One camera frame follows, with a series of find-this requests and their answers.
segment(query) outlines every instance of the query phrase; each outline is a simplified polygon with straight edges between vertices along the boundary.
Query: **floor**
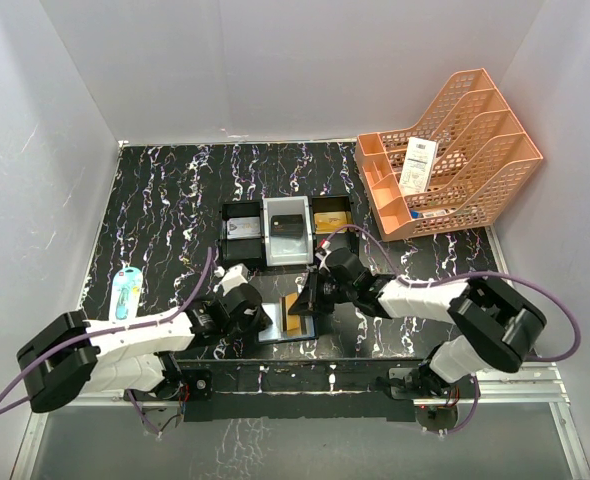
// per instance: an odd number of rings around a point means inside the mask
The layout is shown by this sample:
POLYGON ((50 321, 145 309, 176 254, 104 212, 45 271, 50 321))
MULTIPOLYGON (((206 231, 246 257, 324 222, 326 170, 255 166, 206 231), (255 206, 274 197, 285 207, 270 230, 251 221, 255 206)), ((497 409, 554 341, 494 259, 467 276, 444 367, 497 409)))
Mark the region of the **floor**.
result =
MULTIPOLYGON (((128 147, 92 260, 83 308, 107 318, 110 282, 126 265, 144 273, 139 315, 183 301, 203 268, 206 248, 218 238, 222 202, 293 195, 350 195, 358 225, 379 234, 353 160, 354 143, 128 147)), ((381 253, 360 242, 365 264, 387 271, 381 253)), ((386 250, 411 279, 495 270, 484 229, 391 242, 386 250)), ((252 283, 264 301, 294 291, 301 273, 262 275, 252 283)), ((234 342, 189 350, 181 358, 422 358, 458 334, 454 327, 415 317, 368 318, 350 305, 320 319, 317 341, 256 346, 234 342)))
POLYGON ((482 404, 440 440, 377 418, 231 419, 144 436, 131 408, 49 415, 33 480, 568 480, 547 404, 482 404))

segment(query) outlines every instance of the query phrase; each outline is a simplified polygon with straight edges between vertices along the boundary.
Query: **purple cable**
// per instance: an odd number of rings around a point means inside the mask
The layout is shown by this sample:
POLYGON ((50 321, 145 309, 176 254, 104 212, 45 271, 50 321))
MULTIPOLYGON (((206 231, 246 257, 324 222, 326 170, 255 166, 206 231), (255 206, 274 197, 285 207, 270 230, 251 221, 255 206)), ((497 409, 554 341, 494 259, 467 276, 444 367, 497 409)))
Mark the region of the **purple cable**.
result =
MULTIPOLYGON (((200 288, 202 288, 202 284, 204 283, 204 280, 206 279, 206 275, 208 274, 208 271, 211 268, 212 258, 213 258, 213 250, 211 247, 208 247, 208 253, 206 255, 206 263, 205 263, 204 270, 202 271, 202 274, 200 275, 199 280, 197 281, 197 284, 195 285, 195 288, 193 289, 191 294, 188 296, 188 299, 177 309, 177 311, 175 311, 174 313, 172 313, 168 317, 166 317, 162 320, 159 320, 159 321, 158 320, 151 320, 150 322, 144 322, 144 323, 140 323, 138 325, 133 325, 132 327, 129 327, 128 329, 124 326, 124 327, 107 328, 106 330, 99 330, 97 332, 92 332, 92 333, 84 333, 82 335, 77 335, 76 337, 70 338, 70 339, 66 340, 65 342, 57 344, 56 346, 47 350, 42 355, 40 355, 35 360, 33 360, 24 370, 22 370, 8 384, 8 386, 6 388, 4 388, 4 390, 2 390, 2 393, 0 393, 0 403, 2 403, 2 401, 17 386, 17 384, 19 382, 21 382, 22 380, 24 380, 24 378, 26 378, 26 376, 29 373, 31 373, 33 370, 35 370, 42 362, 48 360, 50 357, 55 355, 57 352, 65 349, 66 347, 74 345, 77 342, 81 342, 83 340, 90 340, 91 338, 94 338, 94 337, 108 335, 109 333, 118 333, 118 332, 123 332, 125 330, 136 330, 139 328, 156 326, 156 325, 158 325, 158 323, 168 323, 168 322, 173 321, 173 319, 175 317, 177 317, 180 313, 182 313, 182 311, 184 311, 184 309, 186 309, 186 307, 188 307, 188 305, 197 296, 197 292, 200 290, 200 288)), ((26 403, 28 401, 29 401, 29 398, 26 396, 26 397, 24 397, 20 400, 17 400, 9 405, 6 405, 5 407, 0 408, 0 415, 8 412, 9 410, 12 410, 13 408, 15 408, 23 403, 26 403)), ((135 403, 135 406, 136 406, 137 410, 139 411, 139 413, 141 413, 141 410, 140 410, 139 406, 137 405, 137 403, 135 403)))
POLYGON ((473 419, 473 415, 475 415, 475 411, 477 410, 477 404, 479 403, 480 397, 479 382, 477 381, 476 376, 473 375, 471 378, 473 379, 473 386, 475 387, 475 395, 473 396, 473 406, 471 407, 471 411, 468 412, 468 415, 466 415, 466 418, 462 421, 462 423, 457 425, 452 430, 447 430, 446 433, 457 433, 463 430, 464 427, 468 425, 468 423, 473 419))
POLYGON ((508 273, 491 272, 491 271, 461 273, 461 274, 455 275, 453 277, 448 277, 448 278, 444 278, 441 280, 435 280, 432 282, 410 283, 410 282, 407 282, 406 280, 404 280, 403 278, 401 278, 401 275, 400 275, 399 271, 397 270, 397 267, 395 266, 395 264, 391 260, 390 256, 384 250, 384 247, 382 246, 381 242, 379 240, 377 240, 370 232, 367 232, 362 227, 359 227, 357 225, 352 225, 352 224, 343 225, 343 226, 335 229, 335 231, 333 233, 331 233, 326 240, 330 241, 331 238, 333 238, 333 236, 335 236, 335 234, 337 234, 340 230, 343 230, 346 228, 353 228, 355 230, 358 230, 358 231, 362 232, 364 235, 366 235, 373 242, 375 242, 375 245, 377 245, 377 247, 382 252, 382 255, 384 255, 384 259, 386 260, 386 263, 388 263, 388 265, 393 270, 393 273, 395 273, 395 275, 397 277, 397 281, 408 288, 430 288, 430 287, 438 287, 440 285, 445 285, 447 283, 457 282, 459 280, 465 280, 465 279, 469 279, 469 278, 497 277, 497 278, 503 278, 504 280, 511 280, 515 283, 519 283, 519 284, 524 285, 525 287, 528 287, 531 290, 535 290, 536 292, 547 297, 555 305, 557 305, 560 308, 560 310, 562 312, 564 312, 564 315, 566 315, 566 317, 568 318, 568 321, 570 322, 571 327, 573 328, 573 334, 574 334, 573 344, 566 352, 564 352, 560 355, 555 355, 553 357, 531 356, 531 357, 528 357, 528 360, 530 360, 532 362, 559 362, 559 361, 566 360, 567 358, 573 356, 575 354, 575 352, 577 352, 577 350, 579 349, 580 343, 582 341, 582 332, 580 331, 579 322, 577 321, 577 318, 575 318, 575 315, 573 314, 573 312, 570 311, 570 309, 564 304, 564 302, 562 302, 562 300, 559 297, 557 297, 552 292, 549 292, 548 290, 540 287, 539 285, 536 285, 529 280, 525 280, 523 278, 516 277, 514 275, 510 275, 508 273))
POLYGON ((142 419, 142 422, 144 422, 146 425, 148 425, 148 428, 153 430, 155 435, 157 435, 159 437, 162 434, 162 431, 159 428, 157 428, 155 425, 153 425, 153 423, 148 419, 148 417, 146 415, 144 415, 144 412, 142 411, 141 407, 139 406, 139 404, 135 400, 135 396, 133 395, 133 392, 130 390, 126 390, 126 394, 128 395, 128 399, 133 404, 133 407, 135 407, 135 411, 137 412, 137 415, 139 415, 139 418, 142 419))

